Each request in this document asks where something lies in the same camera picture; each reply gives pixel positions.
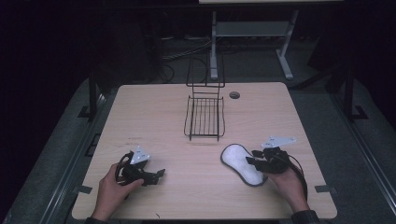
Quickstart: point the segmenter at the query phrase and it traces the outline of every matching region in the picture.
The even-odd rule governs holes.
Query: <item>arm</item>
[[[315,211],[310,210],[308,202],[304,197],[303,186],[297,174],[290,168],[282,174],[266,174],[276,184],[279,193],[289,203],[293,216],[291,219],[295,224],[319,223]]]
[[[113,164],[106,176],[100,180],[96,206],[86,224],[107,223],[125,197],[143,184],[144,180],[138,179],[126,186],[119,185],[115,178],[116,169],[117,164]]]

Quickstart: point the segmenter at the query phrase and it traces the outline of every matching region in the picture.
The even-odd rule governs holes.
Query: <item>gray carpet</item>
[[[169,41],[167,53],[172,55],[197,45],[193,42]],[[287,58],[295,75],[292,81],[283,77],[273,51],[275,46],[276,43],[248,47],[241,44],[232,50],[224,50],[226,81],[281,81],[292,86],[317,73],[306,65],[315,43],[293,43],[290,46]],[[199,53],[194,57],[204,60],[205,56]],[[174,60],[166,64],[175,72],[169,83],[184,83],[188,60]],[[173,71],[169,67],[164,68],[162,77],[153,83],[164,82],[172,76]],[[359,131],[393,185],[396,184],[393,162],[393,158],[396,158],[395,131],[359,82],[355,86],[354,104],[361,105],[369,119],[356,120],[353,124],[348,122],[338,105],[337,99],[341,98],[342,92],[330,95],[324,90],[326,82],[327,78],[323,78],[304,90],[290,91],[290,95],[325,180],[333,188],[332,197],[338,215],[330,222],[396,223],[396,217],[362,156],[361,143],[356,140],[351,127]],[[82,183],[91,161],[91,157],[85,156],[86,150],[90,148],[95,135],[102,131],[116,93],[117,89],[102,98],[98,115],[93,122],[88,122],[88,119],[78,118],[80,109],[89,104],[88,83],[81,83],[13,204],[8,223],[82,223],[70,216],[77,196],[75,187]],[[112,220],[110,223],[133,222]]]

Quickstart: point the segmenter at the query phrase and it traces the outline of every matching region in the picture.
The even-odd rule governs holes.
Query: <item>sleeve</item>
[[[95,219],[93,217],[87,217],[87,219],[85,219],[84,224],[108,224],[107,222]]]
[[[319,224],[317,213],[313,210],[301,211],[291,216],[294,224]]]

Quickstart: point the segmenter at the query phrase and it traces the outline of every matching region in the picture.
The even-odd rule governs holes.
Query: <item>white sponge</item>
[[[246,157],[252,156],[238,144],[227,146],[221,153],[221,161],[233,168],[247,185],[251,187],[263,185],[267,176],[257,171],[254,165],[248,164]]]

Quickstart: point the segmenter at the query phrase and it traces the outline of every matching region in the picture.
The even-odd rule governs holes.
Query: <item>hand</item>
[[[303,185],[293,170],[288,168],[282,174],[264,174],[274,181],[279,193],[288,201],[293,213],[310,210],[304,196]]]
[[[117,164],[111,165],[107,175],[99,182],[98,196],[95,209],[91,215],[92,218],[107,222],[125,197],[144,182],[143,179],[138,179],[129,185],[121,186],[116,181],[116,169]]]

